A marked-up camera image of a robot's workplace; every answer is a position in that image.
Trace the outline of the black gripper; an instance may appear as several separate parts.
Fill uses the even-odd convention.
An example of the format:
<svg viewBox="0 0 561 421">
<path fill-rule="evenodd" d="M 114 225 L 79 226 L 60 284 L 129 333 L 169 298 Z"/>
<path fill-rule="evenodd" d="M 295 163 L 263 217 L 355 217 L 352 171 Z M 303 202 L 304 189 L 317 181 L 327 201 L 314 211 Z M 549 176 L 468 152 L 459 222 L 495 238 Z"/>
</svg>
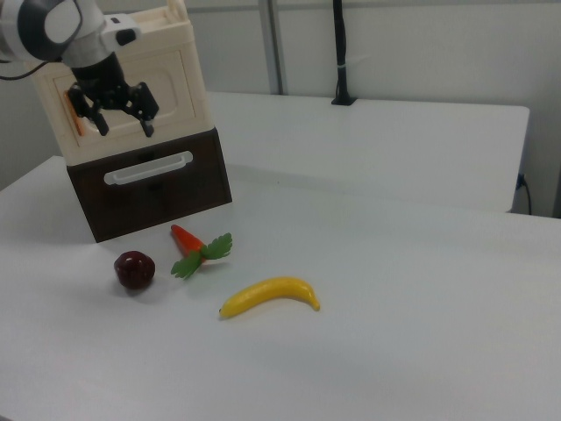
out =
<svg viewBox="0 0 561 421">
<path fill-rule="evenodd" d="M 100 109 L 125 110 L 136 118 L 147 138 L 154 134 L 153 120 L 159 106 L 145 82 L 128 88 L 124 72 L 115 53 L 87 67 L 71 68 L 75 83 L 67 91 L 78 118 L 93 123 L 105 136 L 109 127 Z"/>
</svg>

